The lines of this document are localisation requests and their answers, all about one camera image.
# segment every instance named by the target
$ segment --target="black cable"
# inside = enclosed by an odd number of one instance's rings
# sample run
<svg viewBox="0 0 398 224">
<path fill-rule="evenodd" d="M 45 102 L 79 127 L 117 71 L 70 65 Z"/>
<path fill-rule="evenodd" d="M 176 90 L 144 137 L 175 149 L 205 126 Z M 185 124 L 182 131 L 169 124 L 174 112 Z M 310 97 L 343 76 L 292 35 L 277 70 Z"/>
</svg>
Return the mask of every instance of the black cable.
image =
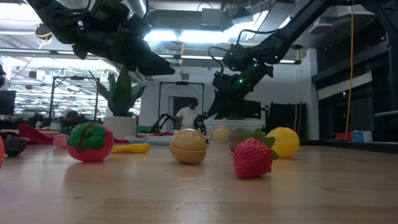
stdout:
<svg viewBox="0 0 398 224">
<path fill-rule="evenodd" d="M 87 10 L 90 8 L 90 5 L 91 5 L 91 0 L 88 0 L 88 4 L 87 4 L 87 6 L 86 6 L 86 9 L 87 9 Z"/>
<path fill-rule="evenodd" d="M 145 11 L 144 16 L 142 17 L 143 19 L 145 19 L 149 14 L 149 0 L 146 0 L 146 8 L 147 10 Z"/>
<path fill-rule="evenodd" d="M 203 3 L 207 3 L 207 5 L 209 5 L 212 9 L 214 9 L 214 7 L 213 7 L 209 2 L 202 1 L 202 2 L 199 3 L 199 6 L 198 6 L 198 8 L 197 8 L 197 11 L 199 11 L 199 7 L 200 7 Z"/>
<path fill-rule="evenodd" d="M 270 30 L 270 31 L 255 31 L 255 30 L 243 29 L 238 35 L 238 39 L 236 41 L 236 44 L 238 44 L 239 41 L 241 40 L 241 36 L 242 36 L 243 32 L 252 32 L 252 33 L 255 33 L 255 34 L 273 34 L 273 33 L 277 32 L 277 31 L 279 31 L 279 29 L 274 29 L 274 30 Z"/>
<path fill-rule="evenodd" d="M 220 67 L 221 67 L 220 73 L 221 73 L 221 74 L 224 74 L 224 65 L 223 65 L 221 62 L 219 62 L 216 58 L 214 58 L 214 56 L 213 56 L 213 55 L 211 54 L 211 52 L 210 52 L 211 49 L 223 50 L 223 51 L 225 51 L 225 52 L 227 52 L 228 50 L 227 50 L 227 49 L 224 49 L 224 48 L 222 48 L 222 47 L 216 47 L 216 46 L 210 47 L 210 48 L 207 50 L 208 55 L 211 57 L 211 59 L 213 59 L 215 62 L 217 62 L 217 63 L 220 65 Z"/>
</svg>

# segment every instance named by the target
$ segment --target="table surface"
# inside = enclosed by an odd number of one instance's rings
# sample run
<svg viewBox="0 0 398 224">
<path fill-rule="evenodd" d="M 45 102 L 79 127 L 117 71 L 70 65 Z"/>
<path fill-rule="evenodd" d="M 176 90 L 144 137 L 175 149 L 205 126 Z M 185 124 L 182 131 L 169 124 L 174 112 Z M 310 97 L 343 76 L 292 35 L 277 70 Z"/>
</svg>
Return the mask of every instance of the table surface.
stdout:
<svg viewBox="0 0 398 224">
<path fill-rule="evenodd" d="M 211 145 L 192 166 L 153 147 L 87 164 L 30 146 L 0 170 L 0 223 L 398 223 L 397 154 L 301 147 L 252 180 L 232 158 Z"/>
</svg>

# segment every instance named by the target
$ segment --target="monitor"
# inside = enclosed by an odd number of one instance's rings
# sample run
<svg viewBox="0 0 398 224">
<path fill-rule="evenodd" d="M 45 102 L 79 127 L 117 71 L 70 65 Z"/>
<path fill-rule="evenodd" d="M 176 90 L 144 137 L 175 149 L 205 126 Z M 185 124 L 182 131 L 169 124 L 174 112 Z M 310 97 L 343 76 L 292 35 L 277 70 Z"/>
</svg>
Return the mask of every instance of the monitor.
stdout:
<svg viewBox="0 0 398 224">
<path fill-rule="evenodd" d="M 0 91 L 0 115 L 14 115 L 17 91 Z"/>
</svg>

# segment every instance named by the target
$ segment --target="person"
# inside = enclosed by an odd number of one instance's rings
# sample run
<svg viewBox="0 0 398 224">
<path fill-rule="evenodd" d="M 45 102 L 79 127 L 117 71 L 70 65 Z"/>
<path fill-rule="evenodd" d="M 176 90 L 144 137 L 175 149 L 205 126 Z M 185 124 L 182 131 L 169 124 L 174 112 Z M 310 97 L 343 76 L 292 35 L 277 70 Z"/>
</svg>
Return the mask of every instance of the person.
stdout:
<svg viewBox="0 0 398 224">
<path fill-rule="evenodd" d="M 195 129 L 193 126 L 193 120 L 198 116 L 198 104 L 198 99 L 191 98 L 189 101 L 189 106 L 180 109 L 180 111 L 178 111 L 178 113 L 175 115 L 175 119 L 182 124 L 181 129 Z"/>
</svg>

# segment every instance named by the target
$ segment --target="red strawberry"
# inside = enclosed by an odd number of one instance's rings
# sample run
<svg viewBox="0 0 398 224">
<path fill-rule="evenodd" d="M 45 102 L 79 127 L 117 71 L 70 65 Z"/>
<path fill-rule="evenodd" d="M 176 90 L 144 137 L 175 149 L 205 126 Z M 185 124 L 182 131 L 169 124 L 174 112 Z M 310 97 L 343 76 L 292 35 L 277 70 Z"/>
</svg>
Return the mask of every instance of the red strawberry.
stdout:
<svg viewBox="0 0 398 224">
<path fill-rule="evenodd" d="M 238 144 L 240 144 L 242 141 L 233 141 L 230 145 L 229 145 L 229 149 L 231 150 L 231 152 L 233 153 L 235 151 L 235 148 L 238 146 Z"/>
<path fill-rule="evenodd" d="M 235 173 L 240 179 L 259 177 L 271 171 L 272 151 L 262 141 L 249 138 L 234 150 Z"/>
</svg>

